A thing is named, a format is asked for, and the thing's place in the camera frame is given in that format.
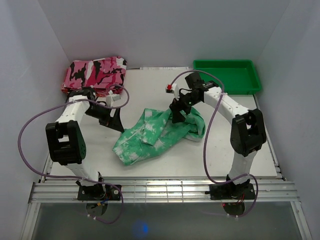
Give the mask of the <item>green plastic tray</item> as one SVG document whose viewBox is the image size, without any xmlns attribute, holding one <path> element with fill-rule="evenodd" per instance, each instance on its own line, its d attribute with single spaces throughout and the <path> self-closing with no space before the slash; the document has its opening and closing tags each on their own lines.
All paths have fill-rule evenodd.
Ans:
<svg viewBox="0 0 320 240">
<path fill-rule="evenodd" d="M 262 90 L 254 63 L 249 59 L 194 60 L 193 68 L 220 79 L 229 95 L 254 95 Z"/>
</svg>

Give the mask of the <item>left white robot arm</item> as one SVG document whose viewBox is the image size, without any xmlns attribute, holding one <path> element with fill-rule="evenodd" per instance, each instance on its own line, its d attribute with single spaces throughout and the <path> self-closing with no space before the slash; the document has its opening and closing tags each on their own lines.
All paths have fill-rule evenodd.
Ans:
<svg viewBox="0 0 320 240">
<path fill-rule="evenodd" d="M 104 105 L 97 102 L 96 97 L 96 91 L 91 87 L 69 92 L 68 105 L 55 122 L 46 125 L 45 133 L 51 160 L 71 170 L 80 178 L 79 184 L 90 186 L 88 193 L 95 200 L 100 200 L 106 195 L 106 187 L 99 183 L 100 173 L 85 160 L 87 147 L 80 123 L 82 118 L 88 115 L 97 119 L 100 125 L 112 130 L 122 133 L 124 127 L 120 118 L 121 109 L 113 106 L 115 101 L 121 99 L 120 95 L 110 90 Z"/>
</svg>

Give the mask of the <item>pink camouflage folded trousers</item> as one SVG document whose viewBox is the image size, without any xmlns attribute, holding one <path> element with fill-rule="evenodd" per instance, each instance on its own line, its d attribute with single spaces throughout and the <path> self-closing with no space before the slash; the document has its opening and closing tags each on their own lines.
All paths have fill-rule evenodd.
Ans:
<svg viewBox="0 0 320 240">
<path fill-rule="evenodd" d="M 61 88 L 107 87 L 124 85 L 127 61 L 120 56 L 95 60 L 75 60 L 66 70 Z"/>
</svg>

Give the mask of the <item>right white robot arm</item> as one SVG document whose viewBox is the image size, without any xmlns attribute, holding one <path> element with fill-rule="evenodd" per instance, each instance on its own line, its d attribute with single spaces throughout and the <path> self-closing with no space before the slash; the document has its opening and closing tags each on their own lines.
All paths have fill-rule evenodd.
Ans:
<svg viewBox="0 0 320 240">
<path fill-rule="evenodd" d="M 249 109 L 228 96 L 223 82 L 216 76 L 204 81 L 201 73 L 201 70 L 184 71 L 188 86 L 186 94 L 182 93 L 174 80 L 166 85 L 166 93 L 174 95 L 169 106 L 172 123 L 184 122 L 192 107 L 198 103 L 213 107 L 213 117 L 220 113 L 230 123 L 230 144 L 234 154 L 224 184 L 226 194 L 237 199 L 244 193 L 243 184 L 252 178 L 250 170 L 256 154 L 267 141 L 263 114 L 258 108 Z"/>
</svg>

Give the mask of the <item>aluminium frame rail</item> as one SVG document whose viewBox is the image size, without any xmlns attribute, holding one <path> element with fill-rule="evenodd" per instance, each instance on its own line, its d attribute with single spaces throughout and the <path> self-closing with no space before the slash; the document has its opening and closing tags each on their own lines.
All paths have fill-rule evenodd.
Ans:
<svg viewBox="0 0 320 240">
<path fill-rule="evenodd" d="M 208 203 L 206 180 L 123 180 L 125 203 Z M 47 181 L 33 185 L 30 203 L 76 203 L 79 186 L 71 181 Z M 262 180 L 258 183 L 259 202 L 297 202 L 300 200 L 291 181 Z"/>
</svg>

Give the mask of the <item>white paper strip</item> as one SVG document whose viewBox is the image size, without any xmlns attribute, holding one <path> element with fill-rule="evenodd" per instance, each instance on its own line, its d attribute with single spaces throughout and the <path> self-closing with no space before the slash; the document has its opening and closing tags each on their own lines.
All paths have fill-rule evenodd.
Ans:
<svg viewBox="0 0 320 240">
<path fill-rule="evenodd" d="M 153 67 L 140 67 L 139 70 L 179 70 L 186 71 L 192 68 L 187 66 L 153 66 Z"/>
</svg>

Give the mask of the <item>green tie-dye trousers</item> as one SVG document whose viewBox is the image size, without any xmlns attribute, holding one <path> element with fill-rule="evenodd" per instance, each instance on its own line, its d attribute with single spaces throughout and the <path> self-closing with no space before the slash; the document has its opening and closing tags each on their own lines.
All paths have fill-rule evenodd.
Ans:
<svg viewBox="0 0 320 240">
<path fill-rule="evenodd" d="M 172 116 L 170 109 L 144 109 L 138 122 L 120 135 L 112 151 L 125 166 L 130 166 L 162 155 L 182 139 L 203 139 L 206 124 L 195 108 L 184 122 L 172 123 Z"/>
</svg>

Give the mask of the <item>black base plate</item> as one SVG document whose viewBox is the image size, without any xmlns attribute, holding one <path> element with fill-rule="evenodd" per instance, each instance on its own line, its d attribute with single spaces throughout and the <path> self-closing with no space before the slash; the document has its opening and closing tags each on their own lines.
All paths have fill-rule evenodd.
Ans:
<svg viewBox="0 0 320 240">
<path fill-rule="evenodd" d="M 79 186 L 77 200 L 79 201 L 119 201 L 121 199 L 121 185 L 114 186 L 95 184 L 92 186 Z"/>
<path fill-rule="evenodd" d="M 254 200 L 256 197 L 254 186 L 251 183 L 235 186 L 210 184 L 209 190 L 204 194 L 209 195 L 211 200 Z"/>
</svg>

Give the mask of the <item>orange folded garment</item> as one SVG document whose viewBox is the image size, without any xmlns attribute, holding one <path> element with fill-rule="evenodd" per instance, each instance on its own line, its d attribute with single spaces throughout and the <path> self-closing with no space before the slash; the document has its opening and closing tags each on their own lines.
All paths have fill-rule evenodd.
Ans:
<svg viewBox="0 0 320 240">
<path fill-rule="evenodd" d="M 121 94 L 123 89 L 119 86 L 110 86 L 107 88 L 94 88 L 94 87 L 82 87 L 82 88 L 62 88 L 61 91 L 70 95 L 73 92 L 85 93 L 85 95 L 91 95 L 94 97 L 106 97 L 109 95 L 109 91 L 112 91 L 113 94 Z"/>
</svg>

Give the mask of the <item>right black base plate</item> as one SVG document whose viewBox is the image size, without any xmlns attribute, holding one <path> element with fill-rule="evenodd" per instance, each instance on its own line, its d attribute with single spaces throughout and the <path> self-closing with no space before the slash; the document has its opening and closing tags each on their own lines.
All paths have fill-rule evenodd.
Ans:
<svg viewBox="0 0 320 240">
<path fill-rule="evenodd" d="M 211 200 L 254 200 L 256 197 L 254 186 L 251 183 L 235 186 L 210 184 L 209 190 L 204 194 L 209 195 Z"/>
</svg>

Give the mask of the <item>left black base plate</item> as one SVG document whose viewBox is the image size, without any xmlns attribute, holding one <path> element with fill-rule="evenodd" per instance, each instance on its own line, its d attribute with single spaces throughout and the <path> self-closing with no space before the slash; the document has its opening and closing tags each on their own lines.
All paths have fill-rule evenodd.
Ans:
<svg viewBox="0 0 320 240">
<path fill-rule="evenodd" d="M 92 186 L 79 186 L 77 200 L 79 201 L 119 201 L 121 199 L 121 185 L 114 186 L 95 184 Z"/>
</svg>

